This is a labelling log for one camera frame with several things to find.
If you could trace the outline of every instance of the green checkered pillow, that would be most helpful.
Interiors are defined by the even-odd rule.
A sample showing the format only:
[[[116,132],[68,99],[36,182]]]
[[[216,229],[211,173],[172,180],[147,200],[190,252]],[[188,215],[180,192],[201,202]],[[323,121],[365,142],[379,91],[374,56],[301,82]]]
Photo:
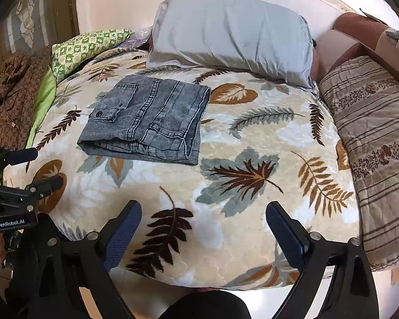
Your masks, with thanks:
[[[61,44],[52,46],[50,67],[56,84],[77,68],[83,61],[125,41],[133,31],[106,30],[83,33]]]

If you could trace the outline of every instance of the leaf-patterned bedspread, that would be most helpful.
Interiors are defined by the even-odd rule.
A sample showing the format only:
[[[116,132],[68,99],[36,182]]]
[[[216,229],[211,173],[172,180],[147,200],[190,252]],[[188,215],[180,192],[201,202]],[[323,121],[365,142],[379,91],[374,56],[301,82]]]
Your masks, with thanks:
[[[292,284],[299,275],[266,224],[272,200],[329,240],[358,236],[347,155],[313,94],[228,70],[149,72],[146,56],[110,50],[60,83],[34,139],[38,158],[5,170],[14,187],[64,178],[40,210],[68,238],[100,230],[135,199],[142,222],[120,266],[169,284],[247,290]],[[88,156],[77,147],[97,101],[135,73],[211,87],[198,166]]]

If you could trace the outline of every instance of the black pants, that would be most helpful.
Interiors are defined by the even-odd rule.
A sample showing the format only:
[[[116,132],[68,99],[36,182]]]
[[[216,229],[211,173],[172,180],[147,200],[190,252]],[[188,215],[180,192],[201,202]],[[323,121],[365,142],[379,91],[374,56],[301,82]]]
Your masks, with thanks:
[[[251,319],[245,303],[226,291],[205,291],[182,297],[159,319]]]

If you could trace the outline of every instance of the folded denim jacket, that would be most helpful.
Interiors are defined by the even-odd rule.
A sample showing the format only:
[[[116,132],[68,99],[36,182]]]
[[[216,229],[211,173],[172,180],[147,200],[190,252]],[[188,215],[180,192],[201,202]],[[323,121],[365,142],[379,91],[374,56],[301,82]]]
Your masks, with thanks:
[[[89,115],[77,144],[88,155],[197,165],[208,86],[128,75]]]

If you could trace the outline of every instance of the white tile floor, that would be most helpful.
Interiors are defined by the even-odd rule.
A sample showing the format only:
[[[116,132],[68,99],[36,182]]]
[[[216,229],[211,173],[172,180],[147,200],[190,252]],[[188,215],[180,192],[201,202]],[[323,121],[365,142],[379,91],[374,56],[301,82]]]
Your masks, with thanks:
[[[189,288],[169,286],[132,272],[124,272],[121,268],[112,269],[110,276],[116,282],[118,289],[121,289],[122,283],[124,283],[125,290],[122,297],[137,319],[156,319],[168,306],[191,292]],[[392,276],[390,270],[374,272],[373,276],[379,300],[380,319],[388,319],[399,306],[399,282],[393,286],[390,284]],[[312,319],[318,315],[330,281],[330,279],[322,280],[306,319]],[[252,319],[270,319],[290,289],[291,286],[254,291],[232,291],[232,293],[246,303]]]

